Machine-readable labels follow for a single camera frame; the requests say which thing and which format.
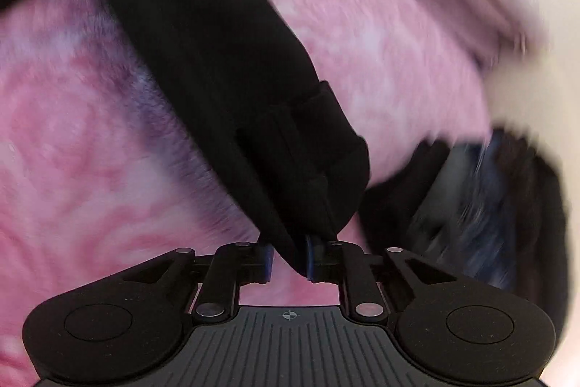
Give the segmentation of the black zip fleece jacket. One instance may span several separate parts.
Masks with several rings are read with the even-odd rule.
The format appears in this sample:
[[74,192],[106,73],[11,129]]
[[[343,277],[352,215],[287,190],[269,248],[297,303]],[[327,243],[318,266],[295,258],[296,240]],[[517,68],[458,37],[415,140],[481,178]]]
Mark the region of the black zip fleece jacket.
[[106,1],[228,193],[308,276],[354,215],[370,157],[302,43],[268,0]]

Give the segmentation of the stack of folded clothes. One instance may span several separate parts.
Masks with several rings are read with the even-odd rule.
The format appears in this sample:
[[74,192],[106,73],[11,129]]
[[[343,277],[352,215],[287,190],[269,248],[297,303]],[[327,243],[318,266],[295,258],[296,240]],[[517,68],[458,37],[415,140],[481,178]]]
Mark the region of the stack of folded clothes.
[[518,296],[564,304],[566,212],[558,172],[524,136],[422,141],[359,207],[371,252],[402,247]]

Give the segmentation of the pink rose bed blanket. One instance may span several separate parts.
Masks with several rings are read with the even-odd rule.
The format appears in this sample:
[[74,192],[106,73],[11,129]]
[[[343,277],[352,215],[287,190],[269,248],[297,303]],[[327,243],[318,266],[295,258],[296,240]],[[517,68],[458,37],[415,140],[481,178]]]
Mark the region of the pink rose bed blanket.
[[[479,71],[415,0],[272,0],[370,147],[372,179],[427,136],[484,139]],[[41,302],[174,250],[258,236],[166,106],[103,0],[1,16],[1,382],[36,373]]]

